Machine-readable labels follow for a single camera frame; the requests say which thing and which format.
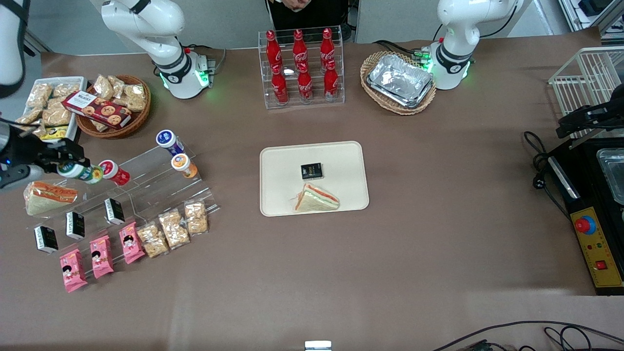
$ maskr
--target pink snack package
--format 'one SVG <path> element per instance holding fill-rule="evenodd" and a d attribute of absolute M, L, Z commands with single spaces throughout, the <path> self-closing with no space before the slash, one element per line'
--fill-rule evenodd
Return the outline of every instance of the pink snack package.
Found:
<path fill-rule="evenodd" d="M 113 269 L 113 257 L 110 255 L 110 239 L 108 235 L 89 242 L 89 247 L 91 248 L 93 275 L 96 279 L 115 271 Z"/>
<path fill-rule="evenodd" d="M 67 292 L 72 292 L 87 284 L 84 268 L 82 268 L 82 255 L 78 249 L 61 256 L 61 268 Z"/>
<path fill-rule="evenodd" d="M 137 237 L 137 230 L 135 228 L 136 224 L 136 222 L 132 222 L 119 231 L 119 238 L 124 246 L 124 258 L 126 264 L 131 264 L 145 255 L 145 252 L 143 252 L 143 248 L 141 247 L 141 240 Z"/>

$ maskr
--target red bottle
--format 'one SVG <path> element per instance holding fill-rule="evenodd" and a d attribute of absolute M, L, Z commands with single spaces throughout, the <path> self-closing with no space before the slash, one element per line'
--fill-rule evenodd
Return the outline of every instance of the red bottle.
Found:
<path fill-rule="evenodd" d="M 336 61 L 327 62 L 325 72 L 325 100 L 334 102 L 338 96 L 338 73 L 336 73 Z"/>
<path fill-rule="evenodd" d="M 273 70 L 275 66 L 281 68 L 281 49 L 277 40 L 275 40 L 275 32 L 266 31 L 266 39 L 268 40 L 266 44 L 266 56 L 269 59 L 271 70 Z"/>
<path fill-rule="evenodd" d="M 308 63 L 302 62 L 298 66 L 299 68 L 299 78 L 297 81 L 299 83 L 299 95 L 301 96 L 302 104 L 309 104 L 312 102 L 312 77 L 310 77 L 310 73 L 308 73 Z"/>
<path fill-rule="evenodd" d="M 273 78 L 271 83 L 273 84 L 273 92 L 277 98 L 277 104 L 284 106 L 288 103 L 288 91 L 286 90 L 286 79 L 281 75 L 281 68 L 279 66 L 273 66 Z"/>
<path fill-rule="evenodd" d="M 323 29 L 323 42 L 321 43 L 321 73 L 325 73 L 327 62 L 334 59 L 334 42 L 331 41 L 331 29 Z"/>
<path fill-rule="evenodd" d="M 295 59 L 295 67 L 299 70 L 299 65 L 302 63 L 308 63 L 308 48 L 306 43 L 303 42 L 303 31 L 301 29 L 295 30 L 295 45 L 293 46 L 293 59 Z"/>

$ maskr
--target brown tabletop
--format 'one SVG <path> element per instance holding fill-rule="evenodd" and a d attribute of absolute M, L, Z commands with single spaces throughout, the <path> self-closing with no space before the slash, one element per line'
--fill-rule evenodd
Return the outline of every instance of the brown tabletop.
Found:
<path fill-rule="evenodd" d="M 533 151 L 522 142 L 531 130 L 557 145 L 547 79 L 599 44 L 593 30 L 484 40 L 462 84 L 412 117 L 362 90 L 359 66 L 375 45 L 345 45 L 344 105 L 280 111 L 264 107 L 254 49 L 230 51 L 215 87 L 188 101 L 165 90 L 143 54 L 45 54 L 46 77 L 132 74 L 152 89 L 148 123 L 118 141 L 83 135 L 88 157 L 140 154 L 171 128 L 198 154 L 222 208 L 191 245 L 67 294 L 58 261 L 36 251 L 24 229 L 32 219 L 20 192 L 3 195 L 0 345 L 301 350 L 328 339 L 335 350 L 430 350 L 522 319 L 621 334 L 624 297 L 593 295 L 569 223 L 531 186 Z M 334 141 L 362 145 L 368 208 L 263 217 L 260 151 Z M 536 325 L 485 337 L 551 347 Z M 601 345 L 613 346 L 596 339 Z"/>

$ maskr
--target control panel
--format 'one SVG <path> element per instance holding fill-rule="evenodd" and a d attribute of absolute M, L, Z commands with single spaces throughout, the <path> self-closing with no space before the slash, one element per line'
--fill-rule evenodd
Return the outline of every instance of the control panel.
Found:
<path fill-rule="evenodd" d="M 570 214 L 578 243 L 596 287 L 621 287 L 622 277 L 593 207 Z"/>

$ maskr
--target white wire basket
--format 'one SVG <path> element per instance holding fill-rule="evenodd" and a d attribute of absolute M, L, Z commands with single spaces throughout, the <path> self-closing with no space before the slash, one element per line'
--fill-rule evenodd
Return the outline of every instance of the white wire basket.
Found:
<path fill-rule="evenodd" d="M 563 116 L 582 106 L 609 101 L 624 78 L 624 46 L 586 47 L 579 50 L 549 80 Z M 591 129 L 570 135 L 578 139 Z M 595 137 L 623 137 L 624 129 L 603 131 Z"/>

